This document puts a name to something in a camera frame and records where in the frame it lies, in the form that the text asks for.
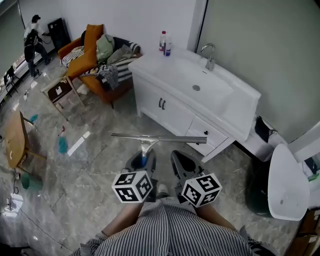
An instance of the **marble floor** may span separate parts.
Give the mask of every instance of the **marble floor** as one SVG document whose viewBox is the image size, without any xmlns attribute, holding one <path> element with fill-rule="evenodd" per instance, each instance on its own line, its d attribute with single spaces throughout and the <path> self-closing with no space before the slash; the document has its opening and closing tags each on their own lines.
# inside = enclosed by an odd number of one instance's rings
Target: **marble floor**
<svg viewBox="0 0 320 256">
<path fill-rule="evenodd" d="M 20 205 L 12 212 L 0 215 L 0 241 L 11 246 L 30 245 L 41 256 L 69 255 L 103 229 L 123 205 L 112 191 L 111 184 L 130 156 L 139 150 L 136 140 L 111 138 L 112 132 L 166 135 L 169 132 L 143 115 L 138 117 L 134 91 L 114 103 L 114 109 L 102 103 L 93 93 L 82 95 L 83 107 L 71 94 L 62 102 L 62 116 L 48 104 L 40 89 L 64 71 L 57 57 L 48 65 L 40 64 L 42 76 L 24 100 L 24 93 L 33 82 L 27 75 L 18 92 L 2 105 L 0 135 L 4 136 L 6 120 L 13 108 L 30 119 L 38 115 L 34 125 L 26 130 L 34 151 L 47 157 L 42 160 L 28 155 L 22 166 L 43 181 L 40 192 L 25 190 L 15 182 L 18 194 L 13 201 Z M 70 148 L 87 131 L 90 136 L 71 155 L 59 153 L 59 136 L 66 138 Z M 154 146 L 157 171 L 153 178 L 168 186 L 174 195 L 177 178 L 174 176 L 170 153 L 187 152 L 197 159 L 201 155 L 185 143 L 159 142 Z M 231 145 L 204 166 L 215 173 L 223 190 L 213 203 L 217 211 L 236 228 L 246 225 L 248 233 L 257 240 L 285 252 L 298 227 L 298 222 L 261 218 L 250 212 L 245 204 L 246 178 L 251 172 L 251 159 Z M 4 142 L 0 145 L 0 212 L 14 190 L 13 172 L 5 156 Z"/>
</svg>

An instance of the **green bucket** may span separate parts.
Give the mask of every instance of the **green bucket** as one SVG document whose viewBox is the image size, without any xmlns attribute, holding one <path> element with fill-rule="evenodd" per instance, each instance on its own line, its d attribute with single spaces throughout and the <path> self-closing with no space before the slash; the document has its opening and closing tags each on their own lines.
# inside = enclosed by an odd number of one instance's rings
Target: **green bucket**
<svg viewBox="0 0 320 256">
<path fill-rule="evenodd" d="M 39 191 L 42 190 L 43 186 L 41 180 L 29 175 L 26 172 L 22 174 L 21 183 L 25 190 Z"/>
</svg>

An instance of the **plastic bottle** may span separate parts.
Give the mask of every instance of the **plastic bottle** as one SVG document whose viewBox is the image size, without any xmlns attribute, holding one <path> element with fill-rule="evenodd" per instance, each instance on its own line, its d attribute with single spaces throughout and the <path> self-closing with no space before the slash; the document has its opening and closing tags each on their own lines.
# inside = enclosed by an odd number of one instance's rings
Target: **plastic bottle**
<svg viewBox="0 0 320 256">
<path fill-rule="evenodd" d="M 172 40 L 169 33 L 166 34 L 163 55 L 169 57 L 171 54 Z"/>
<path fill-rule="evenodd" d="M 160 36 L 160 42 L 159 42 L 159 50 L 162 52 L 165 50 L 165 42 L 166 42 L 166 31 L 162 31 L 162 34 Z"/>
</svg>

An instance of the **wooden table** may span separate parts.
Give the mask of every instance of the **wooden table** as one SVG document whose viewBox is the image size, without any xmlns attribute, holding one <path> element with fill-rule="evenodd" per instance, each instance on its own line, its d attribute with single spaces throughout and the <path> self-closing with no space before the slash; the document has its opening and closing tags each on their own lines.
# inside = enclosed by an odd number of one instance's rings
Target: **wooden table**
<svg viewBox="0 0 320 256">
<path fill-rule="evenodd" d="M 30 149 L 28 136 L 26 132 L 25 122 L 33 125 L 34 123 L 23 117 L 20 111 L 15 111 L 5 126 L 5 154 L 8 164 L 11 168 L 19 168 L 20 161 L 26 153 L 30 153 L 36 157 L 46 159 L 44 156 L 34 153 Z"/>
</svg>

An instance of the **black and white cube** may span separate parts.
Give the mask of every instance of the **black and white cube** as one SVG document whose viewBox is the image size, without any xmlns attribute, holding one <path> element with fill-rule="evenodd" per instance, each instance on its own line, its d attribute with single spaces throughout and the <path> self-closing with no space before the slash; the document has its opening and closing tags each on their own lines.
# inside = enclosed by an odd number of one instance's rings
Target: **black and white cube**
<svg viewBox="0 0 320 256">
<path fill-rule="evenodd" d="M 188 179 L 183 187 L 182 195 L 195 207 L 212 203 L 219 195 L 222 186 L 212 173 Z"/>
<path fill-rule="evenodd" d="M 117 174 L 112 189 L 121 203 L 142 203 L 153 189 L 145 170 Z"/>
</svg>

